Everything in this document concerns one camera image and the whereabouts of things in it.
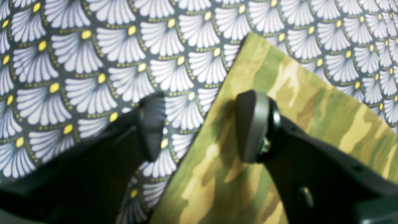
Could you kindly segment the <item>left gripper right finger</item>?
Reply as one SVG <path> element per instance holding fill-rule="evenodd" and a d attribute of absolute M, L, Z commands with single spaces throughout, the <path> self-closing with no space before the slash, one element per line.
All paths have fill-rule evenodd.
<path fill-rule="evenodd" d="M 265 167 L 290 224 L 397 223 L 397 184 L 311 137 L 264 92 L 237 95 L 235 124 L 240 160 Z"/>

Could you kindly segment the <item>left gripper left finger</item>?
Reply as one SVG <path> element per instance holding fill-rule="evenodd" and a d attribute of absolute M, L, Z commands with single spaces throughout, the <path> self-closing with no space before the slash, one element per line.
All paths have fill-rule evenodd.
<path fill-rule="evenodd" d="M 44 224 L 114 224 L 126 186 L 160 154 L 165 95 L 142 98 L 103 131 L 32 174 L 1 185 L 1 210 Z"/>

